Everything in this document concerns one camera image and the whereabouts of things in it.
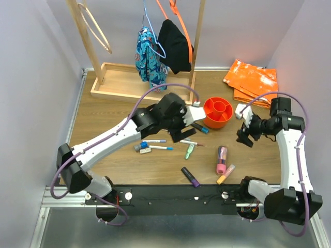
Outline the black highlighter purple cap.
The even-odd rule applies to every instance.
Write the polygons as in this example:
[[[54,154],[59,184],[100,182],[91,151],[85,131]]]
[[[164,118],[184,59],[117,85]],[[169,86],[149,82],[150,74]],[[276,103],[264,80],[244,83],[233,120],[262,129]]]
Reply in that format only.
[[[186,176],[186,178],[190,181],[190,183],[193,185],[194,188],[197,188],[200,186],[200,183],[197,181],[195,176],[186,167],[183,167],[181,169],[181,171]]]

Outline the glue tube pink cap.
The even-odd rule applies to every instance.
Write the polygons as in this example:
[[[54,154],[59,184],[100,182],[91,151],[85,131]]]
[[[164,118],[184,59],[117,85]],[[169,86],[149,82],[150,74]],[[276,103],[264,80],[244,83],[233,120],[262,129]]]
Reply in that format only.
[[[227,169],[227,166],[226,166],[227,152],[228,152],[227,147],[219,146],[217,166],[216,166],[216,172],[219,175],[222,175]]]

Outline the orange round divided organizer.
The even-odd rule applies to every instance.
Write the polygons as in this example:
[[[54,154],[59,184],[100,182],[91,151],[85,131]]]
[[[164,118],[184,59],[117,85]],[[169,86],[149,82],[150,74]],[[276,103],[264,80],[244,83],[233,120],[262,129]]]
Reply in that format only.
[[[203,105],[206,117],[204,124],[212,129],[223,128],[233,115],[232,105],[224,98],[211,97]]]

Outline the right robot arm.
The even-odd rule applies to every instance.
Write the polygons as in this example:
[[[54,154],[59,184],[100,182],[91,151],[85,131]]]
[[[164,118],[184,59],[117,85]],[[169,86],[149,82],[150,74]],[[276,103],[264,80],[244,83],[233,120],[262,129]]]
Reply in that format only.
[[[246,176],[238,189],[239,199],[248,203],[255,198],[268,219],[305,225],[322,207],[323,200],[314,193],[308,176],[304,118],[292,114],[291,99],[285,97],[272,99],[269,119],[260,118],[247,104],[238,104],[235,115],[244,121],[237,131],[237,141],[252,147],[261,136],[274,136],[281,163],[278,190],[262,179]]]

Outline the orange pink highlighter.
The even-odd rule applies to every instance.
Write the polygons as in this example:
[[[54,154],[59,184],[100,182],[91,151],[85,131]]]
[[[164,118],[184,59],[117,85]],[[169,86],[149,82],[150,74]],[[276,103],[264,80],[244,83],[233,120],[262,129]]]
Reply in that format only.
[[[217,184],[221,185],[222,183],[224,183],[224,181],[229,177],[229,175],[234,171],[234,169],[235,169],[235,165],[231,164],[217,180]]]

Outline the black highlighter blue cap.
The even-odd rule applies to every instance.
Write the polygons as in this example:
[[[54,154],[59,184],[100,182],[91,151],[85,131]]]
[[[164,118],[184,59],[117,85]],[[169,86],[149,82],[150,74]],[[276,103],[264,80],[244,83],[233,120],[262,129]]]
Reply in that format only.
[[[191,126],[194,127],[195,129],[199,130],[200,132],[204,133],[204,134],[209,133],[209,129],[202,126],[202,125],[200,125],[200,124],[192,123]]]

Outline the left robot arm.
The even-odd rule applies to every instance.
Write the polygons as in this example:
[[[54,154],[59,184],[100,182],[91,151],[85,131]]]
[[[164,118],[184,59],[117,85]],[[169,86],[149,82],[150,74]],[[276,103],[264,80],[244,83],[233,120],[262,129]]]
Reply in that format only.
[[[173,142],[180,142],[196,133],[189,126],[205,116],[199,102],[186,105],[175,93],[164,95],[158,103],[148,107],[135,106],[128,117],[101,135],[73,147],[67,143],[60,145],[55,178],[62,177],[67,187],[66,193],[86,190],[96,195],[103,204],[109,204],[115,196],[113,185],[107,177],[92,172],[95,164],[120,148],[160,130],[167,130]]]

